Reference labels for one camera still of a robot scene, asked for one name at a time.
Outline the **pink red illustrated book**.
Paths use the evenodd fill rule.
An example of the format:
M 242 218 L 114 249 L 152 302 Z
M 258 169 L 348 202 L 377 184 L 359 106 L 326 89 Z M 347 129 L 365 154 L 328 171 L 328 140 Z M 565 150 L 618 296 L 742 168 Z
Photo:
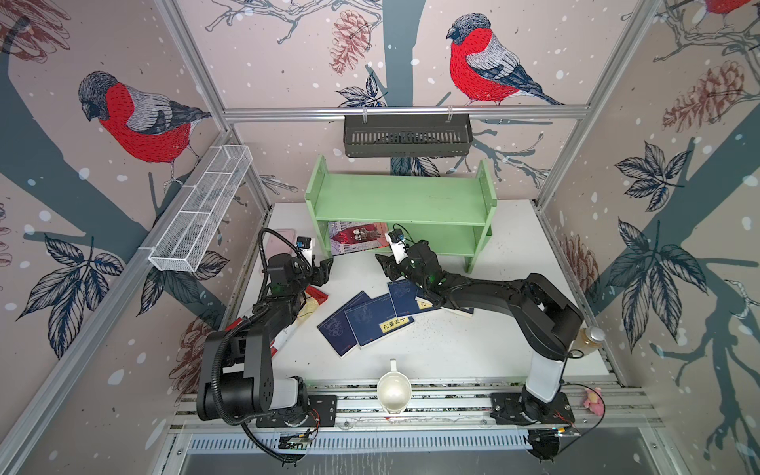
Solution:
M 370 249 L 389 247 L 385 223 L 328 223 L 328 237 L 332 255 L 348 255 Z

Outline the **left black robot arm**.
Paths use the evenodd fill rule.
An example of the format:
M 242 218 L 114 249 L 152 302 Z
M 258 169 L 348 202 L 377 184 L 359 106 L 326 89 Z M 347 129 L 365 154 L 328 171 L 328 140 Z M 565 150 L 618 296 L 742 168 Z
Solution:
M 288 253 L 269 259 L 263 294 L 251 314 L 205 340 L 196 399 L 200 420 L 240 426 L 274 415 L 306 417 L 310 405 L 305 383 L 297 376 L 274 376 L 271 344 L 296 322 L 307 288 L 329 281 L 333 263 L 329 258 L 307 266 Z

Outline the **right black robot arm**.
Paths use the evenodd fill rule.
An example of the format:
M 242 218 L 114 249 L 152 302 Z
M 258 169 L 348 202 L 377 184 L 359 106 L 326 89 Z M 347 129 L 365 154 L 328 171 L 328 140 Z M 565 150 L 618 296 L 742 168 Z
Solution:
M 403 277 L 435 308 L 485 310 L 512 317 L 532 349 L 524 393 L 547 405 L 559 393 L 564 367 L 583 324 L 578 307 L 545 276 L 495 281 L 444 270 L 427 241 L 392 245 L 393 255 L 376 255 L 392 281 Z

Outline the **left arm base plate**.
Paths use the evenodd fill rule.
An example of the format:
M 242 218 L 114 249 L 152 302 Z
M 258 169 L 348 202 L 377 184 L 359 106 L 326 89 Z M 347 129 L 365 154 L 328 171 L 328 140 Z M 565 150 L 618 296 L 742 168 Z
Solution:
M 259 429 L 332 428 L 336 423 L 336 403 L 338 397 L 335 395 L 309 396 L 305 408 L 276 410 L 272 415 L 258 419 L 255 425 Z

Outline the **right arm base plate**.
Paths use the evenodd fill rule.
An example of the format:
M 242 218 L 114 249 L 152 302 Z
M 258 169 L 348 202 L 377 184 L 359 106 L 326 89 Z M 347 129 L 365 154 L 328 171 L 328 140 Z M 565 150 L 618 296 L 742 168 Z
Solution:
M 575 424 L 567 396 L 558 392 L 549 403 L 524 391 L 522 393 L 493 393 L 490 395 L 492 411 L 490 417 L 499 426 L 553 425 L 571 426 Z

